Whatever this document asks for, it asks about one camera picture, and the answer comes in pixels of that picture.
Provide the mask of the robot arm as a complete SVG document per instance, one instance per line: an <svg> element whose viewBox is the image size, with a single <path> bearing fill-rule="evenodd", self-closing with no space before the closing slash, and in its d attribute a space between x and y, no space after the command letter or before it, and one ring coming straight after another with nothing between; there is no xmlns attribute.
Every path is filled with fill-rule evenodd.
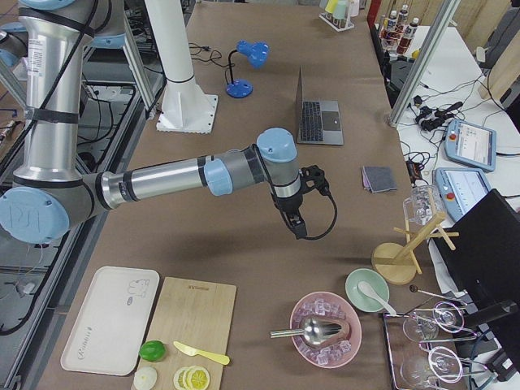
<svg viewBox="0 0 520 390"><path fill-rule="evenodd" d="M299 208L303 170L292 134L264 131L242 150L142 167L124 173L76 170L83 51L126 41L120 1L22 1L28 31L24 160L1 198L1 225L14 238L43 244L126 202L198 187L215 196L267 182L288 229L306 235Z"/></svg>

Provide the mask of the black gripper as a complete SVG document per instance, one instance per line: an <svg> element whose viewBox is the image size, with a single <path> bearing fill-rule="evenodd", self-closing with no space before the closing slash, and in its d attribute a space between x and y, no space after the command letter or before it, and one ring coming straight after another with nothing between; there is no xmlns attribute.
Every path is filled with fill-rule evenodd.
<svg viewBox="0 0 520 390"><path fill-rule="evenodd" d="M280 187L271 188L271 197L275 207L278 209L288 229L297 239L306 236L306 223L299 208L303 202L303 193L298 189L294 194L288 197L281 197L276 192Z"/></svg>

